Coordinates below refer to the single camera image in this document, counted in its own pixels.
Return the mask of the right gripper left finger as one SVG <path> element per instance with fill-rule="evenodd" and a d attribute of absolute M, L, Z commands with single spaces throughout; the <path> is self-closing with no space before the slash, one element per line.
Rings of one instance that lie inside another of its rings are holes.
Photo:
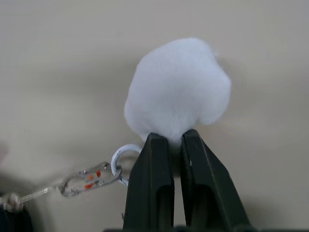
<path fill-rule="evenodd" d="M 151 133 L 130 172 L 123 231 L 171 231 L 174 193 L 167 139 Z"/>

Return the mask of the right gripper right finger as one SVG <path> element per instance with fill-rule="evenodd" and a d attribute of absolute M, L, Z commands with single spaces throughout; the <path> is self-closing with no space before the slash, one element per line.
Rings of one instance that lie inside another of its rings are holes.
<path fill-rule="evenodd" d="M 229 172 L 196 130 L 182 136 L 181 187 L 186 225 L 192 230 L 252 230 Z"/>

